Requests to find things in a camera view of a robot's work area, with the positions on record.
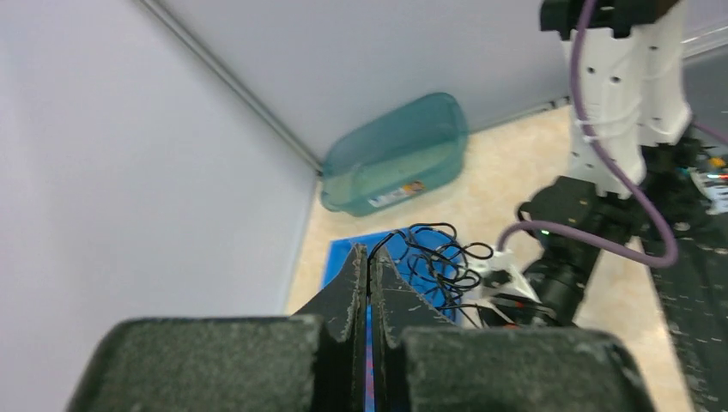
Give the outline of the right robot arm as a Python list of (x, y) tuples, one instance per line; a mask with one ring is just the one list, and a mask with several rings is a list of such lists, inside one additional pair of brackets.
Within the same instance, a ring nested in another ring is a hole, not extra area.
[(600, 255), (653, 269), (679, 249), (665, 206), (698, 143), (683, 86), (683, 1), (545, 1), (540, 28), (558, 34), (569, 64), (567, 174), (540, 190), (519, 229), (542, 256), (525, 269), (536, 297), (519, 325), (573, 322)]

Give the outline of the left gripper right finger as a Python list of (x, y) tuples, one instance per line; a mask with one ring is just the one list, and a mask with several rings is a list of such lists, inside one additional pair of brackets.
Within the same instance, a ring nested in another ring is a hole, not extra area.
[(378, 411), (651, 411), (634, 358), (615, 336), (578, 328), (415, 324), (370, 286)]

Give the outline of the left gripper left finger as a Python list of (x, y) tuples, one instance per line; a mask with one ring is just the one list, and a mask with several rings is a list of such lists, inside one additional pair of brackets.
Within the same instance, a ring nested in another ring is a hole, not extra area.
[(100, 341), (70, 411), (362, 411), (367, 248), (284, 317), (133, 318)]

